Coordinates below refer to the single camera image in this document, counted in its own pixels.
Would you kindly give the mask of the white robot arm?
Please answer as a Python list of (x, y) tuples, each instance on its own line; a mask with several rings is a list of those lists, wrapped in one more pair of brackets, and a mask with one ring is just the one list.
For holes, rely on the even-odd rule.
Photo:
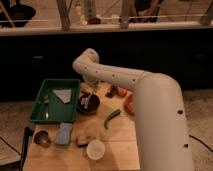
[(133, 110), (142, 171), (195, 171), (179, 83), (145, 70), (103, 65), (88, 48), (72, 63), (85, 81), (98, 80), (133, 92)]

